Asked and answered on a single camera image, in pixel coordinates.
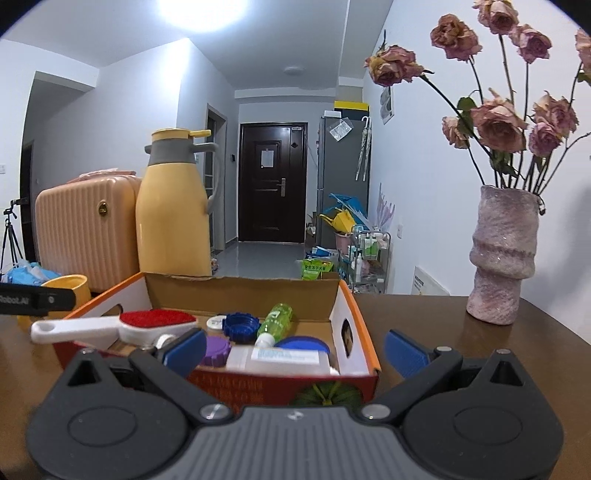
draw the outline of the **dried rose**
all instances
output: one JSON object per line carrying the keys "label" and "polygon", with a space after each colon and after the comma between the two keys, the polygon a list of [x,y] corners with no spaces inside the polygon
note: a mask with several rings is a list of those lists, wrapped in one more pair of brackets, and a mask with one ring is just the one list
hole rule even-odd
{"label": "dried rose", "polygon": [[545,122],[554,127],[562,137],[568,137],[577,131],[579,119],[569,101],[562,97],[555,100],[548,92],[534,103],[534,119],[537,124]]}
{"label": "dried rose", "polygon": [[473,8],[479,10],[478,21],[495,35],[508,35],[519,23],[510,0],[476,0]]}
{"label": "dried rose", "polygon": [[403,80],[412,82],[413,77],[419,77],[425,68],[417,63],[413,51],[393,45],[387,50],[380,50],[376,56],[365,60],[369,68],[369,75],[374,83],[383,87],[390,87]]}
{"label": "dried rose", "polygon": [[552,41],[528,24],[515,27],[509,37],[513,45],[519,47],[519,55],[527,63],[533,63],[536,59],[550,58],[548,50],[552,48]]}
{"label": "dried rose", "polygon": [[468,61],[470,56],[482,50],[476,33],[452,14],[439,19],[439,23],[431,32],[431,44],[445,50],[448,59],[458,61]]}
{"label": "dried rose", "polygon": [[579,29],[574,37],[577,41],[576,48],[579,52],[579,57],[583,62],[583,70],[587,75],[591,75],[591,37],[582,28]]}
{"label": "dried rose", "polygon": [[484,105],[473,108],[470,113],[474,126],[480,134],[483,145],[507,153],[525,150],[522,130],[527,124],[515,113],[511,102],[501,98],[494,90],[493,100],[485,100]]}
{"label": "dried rose", "polygon": [[545,122],[537,123],[530,133],[530,151],[537,157],[548,157],[561,143],[560,134]]}
{"label": "dried rose", "polygon": [[465,150],[469,146],[468,137],[460,132],[459,119],[456,116],[443,117],[443,135],[454,148]]}

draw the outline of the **pink vase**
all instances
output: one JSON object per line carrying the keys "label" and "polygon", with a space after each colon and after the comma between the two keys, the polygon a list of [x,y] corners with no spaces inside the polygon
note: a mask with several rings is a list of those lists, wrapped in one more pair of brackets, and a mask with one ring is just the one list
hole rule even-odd
{"label": "pink vase", "polygon": [[470,261],[474,290],[466,310],[483,322],[510,325],[517,318],[521,281],[535,273],[538,197],[517,189],[480,189],[478,224]]}

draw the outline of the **blue bottle cap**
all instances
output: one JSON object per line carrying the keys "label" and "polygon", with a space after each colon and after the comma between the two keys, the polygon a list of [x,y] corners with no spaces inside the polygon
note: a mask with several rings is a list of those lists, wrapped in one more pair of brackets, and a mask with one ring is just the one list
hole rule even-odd
{"label": "blue bottle cap", "polygon": [[248,313],[232,313],[223,320],[223,334],[231,342],[252,343],[261,325],[258,318]]}
{"label": "blue bottle cap", "polygon": [[275,347],[291,350],[318,350],[320,352],[330,353],[330,348],[326,343],[320,339],[308,336],[288,337],[277,342]]}

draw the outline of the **leaf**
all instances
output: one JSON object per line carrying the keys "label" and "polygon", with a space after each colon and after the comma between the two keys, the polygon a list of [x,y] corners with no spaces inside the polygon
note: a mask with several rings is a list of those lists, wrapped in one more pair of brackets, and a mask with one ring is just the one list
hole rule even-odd
{"label": "leaf", "polygon": [[473,108],[476,108],[476,103],[470,97],[462,97],[457,103],[457,109],[461,112],[469,112]]}
{"label": "leaf", "polygon": [[458,130],[468,137],[474,137],[474,122],[470,112],[462,112],[457,123]]}
{"label": "leaf", "polygon": [[513,160],[513,154],[507,152],[494,151],[493,157],[491,158],[491,167],[493,170],[501,173],[502,175],[510,175],[513,178],[517,178],[519,175],[517,171],[511,166]]}
{"label": "leaf", "polygon": [[577,82],[587,82],[589,85],[591,85],[591,77],[587,75],[585,72],[579,72],[579,74],[577,75]]}
{"label": "leaf", "polygon": [[538,167],[538,171],[541,172],[545,165],[544,159],[542,157],[537,157],[534,155],[533,160],[535,162],[535,166]]}

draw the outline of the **green plastic bottle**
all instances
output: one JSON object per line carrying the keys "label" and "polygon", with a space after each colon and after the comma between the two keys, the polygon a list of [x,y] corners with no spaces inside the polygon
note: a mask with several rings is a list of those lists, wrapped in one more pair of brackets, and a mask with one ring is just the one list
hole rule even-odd
{"label": "green plastic bottle", "polygon": [[278,303],[259,327],[255,346],[270,348],[283,340],[290,329],[293,310],[287,303]]}

